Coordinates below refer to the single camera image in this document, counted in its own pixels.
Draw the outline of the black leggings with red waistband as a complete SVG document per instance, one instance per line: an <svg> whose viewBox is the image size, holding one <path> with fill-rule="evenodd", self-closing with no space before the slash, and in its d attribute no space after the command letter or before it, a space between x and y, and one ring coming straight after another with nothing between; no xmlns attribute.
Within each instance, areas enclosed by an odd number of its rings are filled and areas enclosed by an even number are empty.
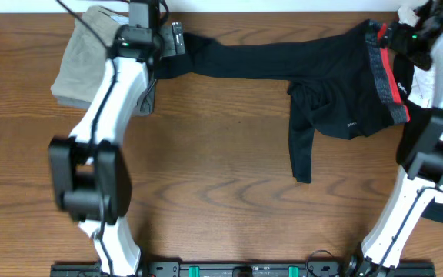
<svg viewBox="0 0 443 277"><path fill-rule="evenodd" d="M195 73L287 81L291 170L298 182L309 183L316 132L353 139L409 121L388 52L381 46L386 30L385 23L367 19L342 35L268 45L223 45L186 33L185 54L163 58L155 77Z"/></svg>

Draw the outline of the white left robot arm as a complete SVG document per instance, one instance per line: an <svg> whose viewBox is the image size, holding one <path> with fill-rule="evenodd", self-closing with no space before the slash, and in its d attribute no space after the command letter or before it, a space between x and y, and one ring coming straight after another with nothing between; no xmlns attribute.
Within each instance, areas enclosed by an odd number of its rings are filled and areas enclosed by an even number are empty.
<svg viewBox="0 0 443 277"><path fill-rule="evenodd" d="M185 53L180 22L160 29L123 25L106 51L104 77L82 120L48 147L55 202L93 241L94 269L70 276L142 276L142 251L126 214L132 181L121 146L133 111L154 91L153 68L162 58Z"/></svg>

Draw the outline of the black garment under right arm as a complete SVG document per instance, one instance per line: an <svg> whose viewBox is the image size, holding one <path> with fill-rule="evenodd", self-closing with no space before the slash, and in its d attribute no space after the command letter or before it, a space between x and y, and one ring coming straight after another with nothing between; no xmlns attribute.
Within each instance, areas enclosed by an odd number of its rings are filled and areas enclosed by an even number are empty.
<svg viewBox="0 0 443 277"><path fill-rule="evenodd" d="M425 71L414 66L411 61L402 55L396 55L393 61L393 76L398 86L401 100L406 104L410 122L405 124L403 134L410 132L413 121L425 116L431 108L431 97L434 88L434 69L432 66ZM443 204L430 202L423 211L422 218L443 223Z"/></svg>

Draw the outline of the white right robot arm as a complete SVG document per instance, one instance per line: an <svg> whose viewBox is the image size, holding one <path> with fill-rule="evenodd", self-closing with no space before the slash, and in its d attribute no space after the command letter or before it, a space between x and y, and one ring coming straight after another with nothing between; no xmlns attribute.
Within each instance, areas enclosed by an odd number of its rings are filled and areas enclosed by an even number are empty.
<svg viewBox="0 0 443 277"><path fill-rule="evenodd" d="M393 25L381 37L403 55L426 51L435 65L432 106L411 120L396 161L398 177L378 222L349 259L342 276L433 276L430 262L403 262L402 250L426 208L443 204L443 12L422 16L415 27Z"/></svg>

